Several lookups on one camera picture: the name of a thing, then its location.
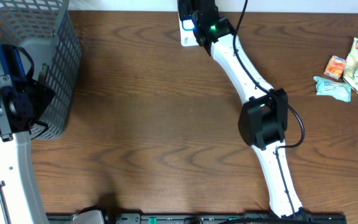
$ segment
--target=mesh basket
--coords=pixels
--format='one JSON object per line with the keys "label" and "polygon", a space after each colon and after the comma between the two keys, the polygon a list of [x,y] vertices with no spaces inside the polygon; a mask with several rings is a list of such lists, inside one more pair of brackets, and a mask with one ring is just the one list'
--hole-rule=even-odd
{"label": "mesh basket", "polygon": [[[56,92],[40,118],[49,130],[39,139],[62,134],[78,76],[81,48],[67,7],[68,0],[0,0],[0,44],[25,48],[34,61],[33,78]],[[21,58],[28,70],[30,62]],[[42,130],[34,125],[32,137]]]}

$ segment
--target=black cable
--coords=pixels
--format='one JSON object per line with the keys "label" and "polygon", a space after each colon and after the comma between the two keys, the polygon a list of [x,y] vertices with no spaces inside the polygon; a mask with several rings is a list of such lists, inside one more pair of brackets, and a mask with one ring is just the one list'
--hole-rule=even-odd
{"label": "black cable", "polygon": [[249,213],[251,213],[251,214],[256,214],[256,215],[259,216],[259,218],[262,218],[262,217],[260,216],[260,214],[259,214],[259,213],[256,213],[256,212],[246,212],[246,213],[243,215],[243,217],[244,217],[245,215],[249,214]]}
{"label": "black cable", "polygon": [[0,204],[2,208],[2,214],[4,215],[5,224],[10,224],[9,212],[7,210],[4,192],[2,191],[3,184],[0,184]]}
{"label": "black cable", "polygon": [[22,54],[24,54],[24,56],[31,63],[31,67],[30,67],[29,71],[27,72],[27,74],[25,75],[25,77],[26,77],[27,80],[32,80],[32,77],[34,75],[34,61],[32,60],[32,57],[30,56],[30,54],[23,47],[18,47],[17,50],[19,52],[21,52]]}
{"label": "black cable", "polygon": [[[268,91],[265,88],[263,88],[262,86],[260,86],[259,82],[256,81],[253,78],[253,76],[249,73],[248,69],[246,68],[246,66],[244,65],[244,63],[242,62],[242,60],[241,60],[241,58],[240,58],[240,56],[238,54],[238,50],[236,48],[236,37],[237,37],[237,34],[239,32],[242,19],[244,18],[244,14],[246,13],[247,5],[248,5],[248,0],[246,0],[245,3],[244,3],[244,8],[242,9],[241,16],[240,16],[239,22],[237,23],[236,31],[234,33],[234,37],[233,37],[233,51],[234,51],[234,54],[236,55],[241,67],[244,69],[244,71],[246,72],[248,77],[252,80],[252,82],[255,84],[255,86],[257,88],[259,88],[261,91],[265,92],[269,97],[275,99],[276,101],[280,101],[281,99],[278,96],[274,95],[270,91]],[[278,146],[276,148],[276,151],[274,152],[274,154],[276,155],[276,158],[277,158],[277,161],[278,161],[278,167],[280,168],[281,177],[283,179],[285,193],[287,194],[287,197],[288,197],[288,200],[290,202],[291,209],[292,209],[292,212],[293,212],[293,218],[295,219],[296,218],[295,217],[295,209],[293,207],[293,203],[292,203],[292,200],[291,200],[291,197],[290,197],[290,193],[289,193],[288,188],[287,188],[287,183],[285,182],[285,178],[284,178],[284,174],[283,174],[283,170],[282,170],[282,166],[281,166],[281,162],[280,162],[280,157],[278,155],[278,150],[282,149],[282,148],[294,148],[294,147],[300,146],[302,144],[303,140],[305,139],[305,127],[304,127],[302,119],[300,118],[298,113],[290,105],[288,105],[288,109],[293,113],[293,115],[295,116],[295,118],[299,122],[299,125],[300,125],[300,128],[301,128],[301,139],[294,145]]]}
{"label": "black cable", "polygon": [[45,123],[45,122],[36,121],[35,124],[43,126],[44,130],[42,130],[38,135],[36,135],[36,137],[32,138],[31,140],[34,140],[34,139],[38,138],[39,136],[43,135],[43,133],[46,133],[49,130],[49,125],[47,123]]}

